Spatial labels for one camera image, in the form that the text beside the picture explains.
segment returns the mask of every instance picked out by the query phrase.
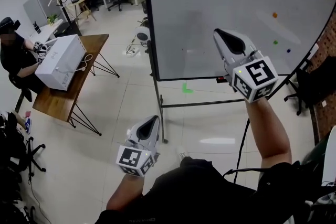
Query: black cable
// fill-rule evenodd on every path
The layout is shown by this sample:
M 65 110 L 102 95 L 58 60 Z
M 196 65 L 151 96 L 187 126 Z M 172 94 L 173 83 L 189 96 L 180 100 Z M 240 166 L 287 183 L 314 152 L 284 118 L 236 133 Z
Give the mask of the black cable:
M 40 202 L 38 201 L 38 199 L 36 198 L 36 196 L 35 196 L 35 194 L 34 194 L 34 191 L 33 191 L 33 183 L 31 182 L 31 181 L 29 181 L 28 180 L 28 184 L 30 185 L 30 188 L 31 188 L 31 193 L 32 193 L 32 195 L 33 195 L 33 197 L 35 198 L 35 200 L 38 202 L 38 208 L 40 209 L 40 212 L 41 212 L 41 214 L 42 214 L 42 216 L 44 216 L 44 218 L 46 219 L 46 220 L 48 220 L 48 222 L 51 224 L 51 222 L 50 222 L 50 220 L 42 213 L 42 210 L 41 210 L 41 204 L 40 204 Z
M 142 22 L 138 20 L 138 22 L 140 23 L 140 26 L 143 25 L 143 22 L 144 22 L 144 21 L 145 21 L 145 19 L 142 20 Z M 145 42 L 144 42 L 144 43 L 143 43 L 143 42 L 140 42 L 140 44 L 134 44 L 133 42 L 135 41 L 136 38 L 137 38 L 137 36 L 135 35 L 134 38 L 133 38 L 133 40 L 132 40 L 132 42 L 131 42 L 131 44 L 129 44 L 129 45 L 127 46 L 127 48 L 126 48 L 126 54 L 127 54 L 127 55 L 128 55 L 128 54 L 134 54 L 134 53 L 135 53 L 135 48 L 132 47 L 133 45 L 134 45 L 134 46 L 142 46 L 142 47 L 144 47 L 144 48 L 147 48 L 147 45 L 145 45 Z
M 239 169 L 239 163 L 240 163 L 240 158 L 241 158 L 241 152 L 243 151 L 243 147 L 244 147 L 244 142 L 245 142 L 245 138 L 246 138 L 246 134 L 247 134 L 247 129 L 250 125 L 250 119 L 247 120 L 246 122 L 246 126 L 245 126 L 245 131 L 244 131 L 244 135 L 243 135 L 243 139 L 242 139 L 242 143 L 240 144 L 240 149 L 239 149 L 239 155 L 238 155 L 238 161 L 237 161 L 237 169 Z M 238 176 L 238 172 L 236 172 L 235 175 L 235 179 L 233 180 L 233 183 L 236 184 L 236 180 L 237 180 L 237 176 Z

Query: white floor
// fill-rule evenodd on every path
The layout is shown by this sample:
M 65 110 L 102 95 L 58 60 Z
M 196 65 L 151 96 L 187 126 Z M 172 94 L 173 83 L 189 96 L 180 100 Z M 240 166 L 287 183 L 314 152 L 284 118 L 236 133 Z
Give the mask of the white floor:
M 88 76 L 78 104 L 102 137 L 79 124 L 73 129 L 69 124 L 32 110 L 32 104 L 26 101 L 20 111 L 21 114 L 32 111 L 34 144 L 46 144 L 37 160 L 47 172 L 35 169 L 33 189 L 44 214 L 53 224 L 95 223 L 123 177 L 115 161 L 127 129 L 146 116 L 159 114 L 145 48 L 137 46 L 140 53 L 134 58 L 125 56 L 134 29 L 139 25 L 137 21 L 145 16 L 142 8 L 124 5 L 122 12 L 116 8 L 108 12 L 102 7 L 95 16 L 97 22 L 93 19 L 84 22 L 81 31 L 84 35 L 110 34 L 102 54 L 120 78 L 96 70 L 97 76 Z M 182 92 L 184 82 L 159 83 L 164 103 L 241 98 L 229 86 L 217 84 L 215 80 L 188 81 L 187 88 L 194 92 L 186 94 Z M 287 130 L 296 160 L 302 159 L 313 148 L 313 130 L 309 111 L 296 116 L 295 100 L 283 101 L 289 92 L 287 86 L 283 87 L 270 103 Z M 164 118 L 169 143 L 162 144 L 159 140 L 161 156 L 146 175 L 144 193 L 159 175 L 177 167 L 177 145 L 182 144 L 193 158 L 212 161 L 221 173 L 236 167 L 248 119 L 244 103 L 165 109 Z M 260 155 L 251 130 L 241 158 L 240 168 L 260 167 Z M 38 208 L 26 183 L 26 171 L 23 178 L 28 205 Z M 237 182 L 256 188 L 258 173 L 240 173 Z M 39 211 L 37 217 L 41 222 L 47 222 Z

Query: forearm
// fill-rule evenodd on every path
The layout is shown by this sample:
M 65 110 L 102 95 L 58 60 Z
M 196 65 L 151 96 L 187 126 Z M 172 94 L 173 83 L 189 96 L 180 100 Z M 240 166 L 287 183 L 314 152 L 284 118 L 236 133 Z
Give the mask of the forearm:
M 37 68 L 38 68 L 38 63 L 30 67 L 22 68 L 20 72 L 17 74 L 17 76 L 20 78 L 27 77 L 31 74 L 34 74 Z
M 131 201 L 142 195 L 143 177 L 124 175 L 119 187 L 106 205 L 106 210 L 122 211 Z
M 28 50 L 34 51 L 34 44 L 28 39 L 25 39 L 25 47 Z
M 287 156 L 291 162 L 290 144 L 285 128 L 265 98 L 246 102 L 247 113 L 256 145 L 263 159 L 276 155 Z

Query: shoe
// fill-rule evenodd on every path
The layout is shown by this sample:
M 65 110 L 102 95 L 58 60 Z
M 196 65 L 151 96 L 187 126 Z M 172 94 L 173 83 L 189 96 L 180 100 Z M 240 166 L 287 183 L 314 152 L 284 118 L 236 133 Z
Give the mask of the shoe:
M 27 134 L 30 134 L 30 131 L 31 131 L 31 129 L 32 129 L 32 123 L 31 123 L 32 121 L 31 121 L 31 119 L 30 118 L 26 118 L 26 122 L 25 122 L 25 125 L 26 125 L 26 132 L 27 132 Z
M 185 148 L 183 146 L 179 146 L 176 149 L 176 152 L 180 158 L 180 162 L 185 158 L 185 157 L 189 157 L 188 152 L 185 150 Z

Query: glove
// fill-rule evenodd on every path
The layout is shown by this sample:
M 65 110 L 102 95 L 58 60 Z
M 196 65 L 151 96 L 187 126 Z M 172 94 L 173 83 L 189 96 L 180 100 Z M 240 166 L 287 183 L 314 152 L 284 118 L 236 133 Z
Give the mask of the glove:
M 38 56 L 37 56 L 37 62 L 38 62 L 39 65 L 43 62 L 43 60 L 46 57 L 46 55 L 47 55 L 47 52 L 40 52 L 38 54 Z
M 34 52 L 40 53 L 40 52 L 47 52 L 48 46 L 42 44 L 41 42 L 35 42 L 34 44 Z

